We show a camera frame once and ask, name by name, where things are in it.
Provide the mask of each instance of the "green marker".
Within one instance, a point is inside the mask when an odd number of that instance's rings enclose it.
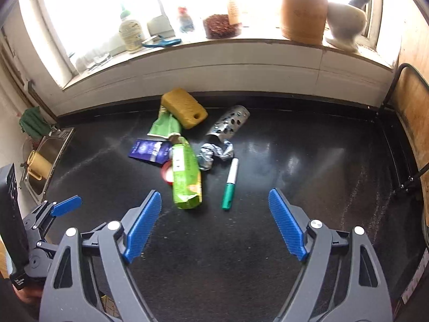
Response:
[[[235,179],[239,168],[239,159],[233,158],[231,162],[230,172],[228,173],[227,185],[225,186],[224,199],[222,200],[222,209],[229,210],[234,197]]]

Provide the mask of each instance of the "blue ribbed rubber pad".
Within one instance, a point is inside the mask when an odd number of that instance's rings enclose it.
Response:
[[[68,200],[57,203],[51,210],[51,215],[53,217],[61,217],[62,215],[74,211],[76,208],[79,208],[82,204],[82,199],[79,196],[73,196]]]
[[[156,191],[128,232],[127,247],[123,254],[128,263],[131,263],[134,258],[142,253],[160,212],[161,194]]]
[[[305,259],[308,253],[304,247],[304,235],[277,190],[269,192],[268,205],[289,252],[300,261]]]

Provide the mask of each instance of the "purple packet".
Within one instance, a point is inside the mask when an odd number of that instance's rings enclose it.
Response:
[[[171,143],[139,139],[128,157],[164,164],[170,160]]]

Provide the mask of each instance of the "stainless steel sink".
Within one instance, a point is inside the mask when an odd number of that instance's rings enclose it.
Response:
[[[29,190],[31,197],[33,197],[37,204],[40,204],[45,197],[54,168],[67,146],[73,131],[74,128],[65,128],[61,131],[56,130],[53,131],[50,136],[44,137],[40,142],[37,152],[52,163],[52,169],[48,179],[37,180],[27,171],[25,171],[22,176],[20,186],[25,186]]]

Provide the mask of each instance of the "wooden board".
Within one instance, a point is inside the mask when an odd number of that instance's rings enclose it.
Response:
[[[412,0],[406,0],[405,28],[399,64],[414,65],[429,81],[429,25]],[[417,165],[429,162],[429,92],[405,69],[396,87],[393,103],[400,113],[414,150]],[[429,174],[422,177],[426,224],[429,225]]]

